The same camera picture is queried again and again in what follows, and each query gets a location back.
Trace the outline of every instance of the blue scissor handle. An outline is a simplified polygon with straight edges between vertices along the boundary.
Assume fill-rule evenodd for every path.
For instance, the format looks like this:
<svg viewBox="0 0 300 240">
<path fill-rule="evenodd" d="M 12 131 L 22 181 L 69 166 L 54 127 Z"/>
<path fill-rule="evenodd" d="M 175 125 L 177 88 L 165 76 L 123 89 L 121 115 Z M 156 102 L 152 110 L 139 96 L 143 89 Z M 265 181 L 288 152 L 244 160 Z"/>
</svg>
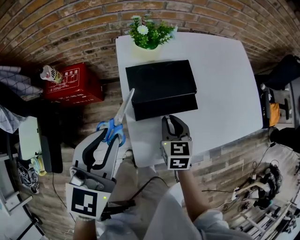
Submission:
<svg viewBox="0 0 300 240">
<path fill-rule="evenodd" d="M 121 147 L 124 143 L 125 143 L 125 135 L 123 133 L 123 124 L 114 125 L 114 119 L 110 119 L 109 121 L 102 121 L 100 123 L 98 123 L 96 131 L 99 131 L 100 127 L 104 126 L 106 128 L 108 128 L 106 136 L 103 140 L 103 142 L 107 142 L 107 144 L 109 145 L 111 140 L 113 139 L 113 137 L 118 134 L 122 137 L 122 142 L 119 144 L 119 147 Z"/>
</svg>

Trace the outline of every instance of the gray sleeve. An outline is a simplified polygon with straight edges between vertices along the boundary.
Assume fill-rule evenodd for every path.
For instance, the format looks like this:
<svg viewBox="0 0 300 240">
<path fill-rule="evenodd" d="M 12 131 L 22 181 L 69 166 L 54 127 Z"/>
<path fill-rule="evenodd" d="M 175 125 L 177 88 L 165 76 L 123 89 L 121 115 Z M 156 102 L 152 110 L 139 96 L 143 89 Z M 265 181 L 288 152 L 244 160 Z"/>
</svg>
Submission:
<svg viewBox="0 0 300 240">
<path fill-rule="evenodd" d="M 195 221 L 195 227 L 206 236 L 207 240 L 251 240 L 251 236 L 237 230 L 229 229 L 223 214 L 210 209 L 201 214 Z"/>
</svg>

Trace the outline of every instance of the scissor blade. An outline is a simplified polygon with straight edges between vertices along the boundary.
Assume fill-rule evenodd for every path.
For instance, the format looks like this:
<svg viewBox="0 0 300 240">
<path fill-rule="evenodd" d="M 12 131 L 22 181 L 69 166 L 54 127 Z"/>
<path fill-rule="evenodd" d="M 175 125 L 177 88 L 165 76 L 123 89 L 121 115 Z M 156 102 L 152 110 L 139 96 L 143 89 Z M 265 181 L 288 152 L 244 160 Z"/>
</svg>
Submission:
<svg viewBox="0 0 300 240">
<path fill-rule="evenodd" d="M 115 124 L 116 126 L 117 126 L 117 125 L 120 125 L 120 124 L 122 123 L 123 117 L 124 117 L 124 115 L 125 115 L 125 113 L 126 113 L 126 110 L 127 110 L 127 108 L 128 108 L 128 105 L 129 105 L 129 103 L 130 103 L 130 101 L 131 101 L 131 99 L 132 99 L 132 96 L 133 96 L 134 92 L 135 92 L 135 89 L 133 88 L 133 89 L 130 91 L 130 93 L 129 93 L 127 99 L 126 99 L 126 101 L 124 101 L 124 102 L 122 103 L 121 107 L 119 108 L 119 110 L 118 110 L 118 112 L 117 112 L 117 115 L 114 117 L 114 124 Z"/>
</svg>

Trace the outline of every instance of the red box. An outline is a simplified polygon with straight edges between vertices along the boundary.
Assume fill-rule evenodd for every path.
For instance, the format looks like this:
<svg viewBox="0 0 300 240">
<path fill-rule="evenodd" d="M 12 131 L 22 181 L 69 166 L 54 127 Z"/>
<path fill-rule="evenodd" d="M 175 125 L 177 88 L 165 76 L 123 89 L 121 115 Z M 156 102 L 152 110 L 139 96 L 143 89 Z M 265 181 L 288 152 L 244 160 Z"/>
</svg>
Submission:
<svg viewBox="0 0 300 240">
<path fill-rule="evenodd" d="M 100 81 L 84 62 L 58 71 L 63 76 L 60 84 L 45 81 L 46 99 L 58 101 L 62 106 L 86 105 L 104 100 Z"/>
</svg>

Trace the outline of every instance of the shoe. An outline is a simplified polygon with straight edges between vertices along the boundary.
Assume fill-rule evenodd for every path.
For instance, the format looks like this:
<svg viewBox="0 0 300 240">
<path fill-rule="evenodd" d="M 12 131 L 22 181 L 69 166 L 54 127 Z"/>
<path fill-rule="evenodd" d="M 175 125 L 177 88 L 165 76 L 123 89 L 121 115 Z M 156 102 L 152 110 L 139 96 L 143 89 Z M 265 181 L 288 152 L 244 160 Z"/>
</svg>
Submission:
<svg viewBox="0 0 300 240">
<path fill-rule="evenodd" d="M 124 155 L 123 155 L 123 159 L 129 159 L 132 161 L 133 165 L 135 166 L 135 168 L 137 168 L 137 166 L 135 165 L 135 157 L 133 156 L 133 151 L 131 149 L 128 149 Z"/>
</svg>

